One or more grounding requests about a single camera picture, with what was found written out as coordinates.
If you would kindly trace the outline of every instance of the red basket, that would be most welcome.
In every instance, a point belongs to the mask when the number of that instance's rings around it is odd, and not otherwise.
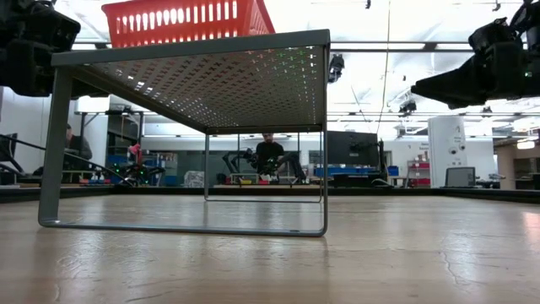
[[[101,9],[113,47],[275,33],[263,0],[133,0]]]

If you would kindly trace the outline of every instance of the black shirt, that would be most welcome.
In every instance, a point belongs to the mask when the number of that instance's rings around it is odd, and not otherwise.
[[[262,142],[256,146],[256,154],[258,156],[256,171],[260,172],[270,158],[283,156],[285,152],[281,144]]]

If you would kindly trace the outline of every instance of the wood grain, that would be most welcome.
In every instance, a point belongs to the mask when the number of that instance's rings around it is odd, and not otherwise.
[[[335,197],[323,238],[47,229],[0,205],[1,303],[539,303],[540,208]],[[317,204],[64,199],[63,219],[313,227]]]

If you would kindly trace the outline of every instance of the gray metal frame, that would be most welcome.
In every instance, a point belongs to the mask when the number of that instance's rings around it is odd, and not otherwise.
[[[315,201],[298,201],[298,200],[269,200],[269,199],[224,199],[224,198],[210,198],[208,194],[208,188],[210,183],[206,179],[207,171],[207,159],[208,159],[208,150],[210,146],[210,137],[206,136],[204,139],[204,200],[207,202],[247,202],[247,203],[303,203],[303,204],[319,204],[323,199],[323,187],[322,182],[319,183],[319,199]],[[300,154],[300,133],[298,133],[298,151]],[[322,132],[320,132],[320,141],[319,141],[319,153],[321,157],[326,154],[326,150],[322,151]],[[240,135],[238,134],[238,153],[240,153]]]
[[[92,67],[92,63],[137,61],[155,58],[183,57],[198,54],[247,52],[251,50],[267,50],[288,47],[320,46],[324,56],[320,62],[324,67],[322,99],[322,122],[313,125],[287,125],[287,126],[238,126],[234,128],[207,128],[199,122],[182,116],[176,111],[160,105],[151,98],[132,90],[120,81],[100,73]],[[44,227],[107,229],[130,231],[175,231],[219,234],[241,234],[259,236],[323,236],[328,227],[328,181],[327,181],[327,64],[330,54],[330,32],[328,30],[313,30],[306,32],[262,35],[251,37],[238,37],[213,41],[194,41],[181,44],[168,44],[159,46],[143,46],[137,48],[98,50],[89,52],[68,52],[55,54],[52,66],[56,68],[53,87],[51,114],[49,117],[49,131],[46,141],[45,165],[43,182],[40,193],[38,221]],[[62,221],[58,216],[60,203],[60,186],[62,181],[63,147],[65,142],[66,125],[68,123],[68,109],[71,100],[73,80],[77,79],[94,87],[129,100],[150,111],[168,117],[206,134],[205,142],[205,171],[208,169],[209,136],[220,133],[262,133],[262,132],[321,132],[324,144],[324,179],[322,181],[322,207],[323,225],[316,231],[297,230],[253,230],[231,228],[206,228],[172,225],[140,225],[140,224],[78,224]],[[208,174],[205,174],[205,185],[208,185]],[[208,187],[204,190],[208,196]]]

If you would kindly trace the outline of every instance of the black cable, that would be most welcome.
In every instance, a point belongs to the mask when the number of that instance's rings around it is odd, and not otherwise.
[[[10,138],[9,136],[5,136],[5,135],[3,135],[3,134],[0,134],[0,138],[5,138],[5,139],[7,139],[7,140],[13,140],[13,141],[16,142],[16,143],[23,144],[23,145],[26,145],[26,146],[29,146],[29,147],[35,148],[35,149],[40,149],[40,150],[42,150],[42,151],[46,151],[45,148],[40,147],[39,145],[27,143],[27,142],[24,142],[24,141],[22,141],[22,140],[20,140],[20,139]],[[93,166],[97,166],[97,167],[99,167],[99,168],[101,168],[101,169],[103,169],[103,170],[105,170],[105,171],[107,171],[107,172],[109,172],[109,173],[112,173],[114,176],[120,177],[120,178],[121,178],[124,182],[126,182],[129,186],[134,187],[133,184],[131,184],[130,182],[128,182],[127,179],[126,179],[124,176],[121,176],[120,174],[114,172],[113,170],[111,170],[111,169],[109,169],[109,168],[106,168],[106,167],[104,167],[104,166],[102,166],[102,165],[98,165],[98,164],[96,164],[96,163],[94,163],[94,162],[91,162],[91,161],[89,161],[89,160],[86,160],[86,159],[84,159],[84,158],[82,158],[82,157],[79,157],[79,156],[76,156],[76,155],[72,155],[72,154],[69,154],[69,153],[66,153],[66,152],[64,152],[64,155],[67,155],[67,156],[69,156],[69,157],[73,157],[73,158],[76,159],[76,160],[82,160],[82,161],[87,162],[87,163],[89,163],[89,164],[91,164],[91,165],[93,165]]]
[[[379,127],[381,126],[382,112],[385,110],[386,103],[386,78],[388,76],[388,57],[390,56],[390,6],[392,0],[388,0],[388,31],[386,32],[386,63],[385,63],[385,81],[382,87],[382,105],[381,114],[379,114],[379,122],[377,123],[377,132],[379,134]]]
[[[370,133],[371,133],[370,122],[368,122],[368,120],[365,119],[364,112],[362,111],[362,109],[360,109],[360,103],[358,101],[358,97],[356,97],[356,93],[354,92],[354,88],[353,88],[352,85],[351,85],[351,90],[353,91],[353,96],[354,96],[354,99],[356,100],[356,104],[358,105],[359,111],[362,114],[362,117],[364,118],[365,123],[367,123],[367,125],[368,125],[368,131],[370,131]]]

